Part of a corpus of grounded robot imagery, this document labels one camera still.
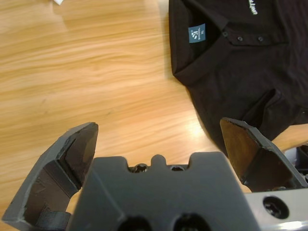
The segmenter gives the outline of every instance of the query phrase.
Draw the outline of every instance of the wood grain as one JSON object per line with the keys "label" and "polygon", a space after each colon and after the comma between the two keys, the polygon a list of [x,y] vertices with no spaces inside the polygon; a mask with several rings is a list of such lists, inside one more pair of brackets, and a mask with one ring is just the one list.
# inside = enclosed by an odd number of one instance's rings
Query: wood grain
{"label": "wood grain", "polygon": [[[39,155],[88,121],[100,126],[96,156],[130,165],[218,150],[172,76],[167,12],[167,0],[0,3],[1,216]],[[297,146],[307,132],[290,127],[275,143]]]}

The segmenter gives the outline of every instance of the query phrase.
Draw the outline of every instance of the screw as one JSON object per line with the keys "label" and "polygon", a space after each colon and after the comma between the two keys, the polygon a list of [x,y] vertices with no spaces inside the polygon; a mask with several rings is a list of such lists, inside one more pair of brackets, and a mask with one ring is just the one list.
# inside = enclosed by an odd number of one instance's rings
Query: screw
{"label": "screw", "polygon": [[274,203],[265,203],[264,204],[265,209],[268,211],[269,214],[272,216],[278,218],[281,215],[281,211],[276,207]]}
{"label": "screw", "polygon": [[139,173],[139,172],[146,172],[147,170],[148,166],[146,164],[138,164],[133,168],[132,172]]}

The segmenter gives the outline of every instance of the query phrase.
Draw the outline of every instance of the clothing label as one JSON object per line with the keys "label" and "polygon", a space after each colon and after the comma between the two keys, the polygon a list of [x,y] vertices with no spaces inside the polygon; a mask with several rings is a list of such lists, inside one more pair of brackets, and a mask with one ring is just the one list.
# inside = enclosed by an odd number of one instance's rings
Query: clothing label
{"label": "clothing label", "polygon": [[202,42],[205,40],[205,24],[188,28],[189,43]]}

